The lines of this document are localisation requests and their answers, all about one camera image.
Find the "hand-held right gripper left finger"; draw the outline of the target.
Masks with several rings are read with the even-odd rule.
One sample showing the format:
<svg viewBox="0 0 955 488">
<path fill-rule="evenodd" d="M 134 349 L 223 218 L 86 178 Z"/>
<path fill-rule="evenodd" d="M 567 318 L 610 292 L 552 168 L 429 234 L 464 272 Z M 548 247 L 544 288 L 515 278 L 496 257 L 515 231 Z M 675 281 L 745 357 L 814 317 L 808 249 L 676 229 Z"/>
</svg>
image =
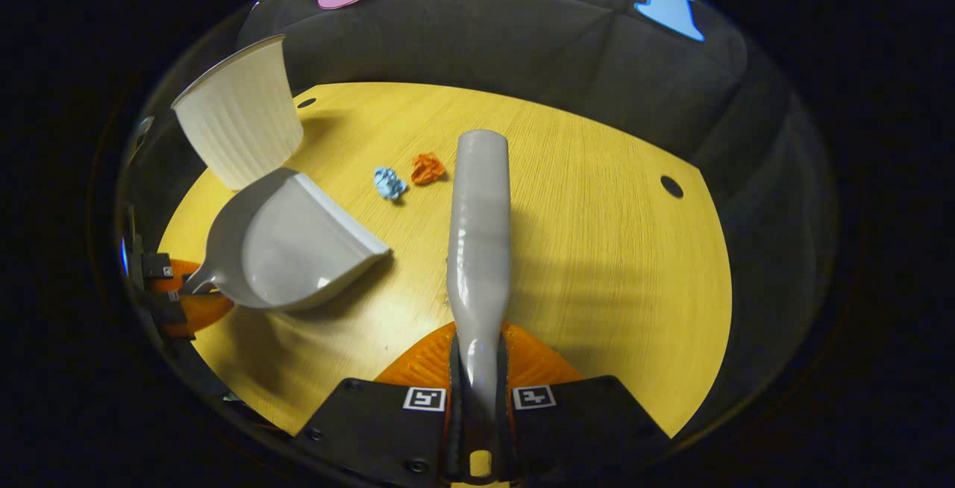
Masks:
<svg viewBox="0 0 955 488">
<path fill-rule="evenodd" d="M 376 379 L 341 380 L 295 446 L 368 486 L 445 487 L 454 333 L 453 322 L 439 326 Z"/>
</svg>

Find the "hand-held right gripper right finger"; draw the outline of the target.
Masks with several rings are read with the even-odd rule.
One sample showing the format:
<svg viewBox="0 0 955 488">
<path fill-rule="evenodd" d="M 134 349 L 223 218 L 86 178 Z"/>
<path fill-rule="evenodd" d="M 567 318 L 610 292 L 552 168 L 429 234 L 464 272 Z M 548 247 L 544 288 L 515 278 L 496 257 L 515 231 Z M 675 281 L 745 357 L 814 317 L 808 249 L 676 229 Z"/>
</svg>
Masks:
<svg viewBox="0 0 955 488">
<path fill-rule="evenodd" d="M 671 437 L 615 375 L 582 376 L 505 322 L 504 470 L 523 487 L 618 487 L 664 457 Z"/>
</svg>

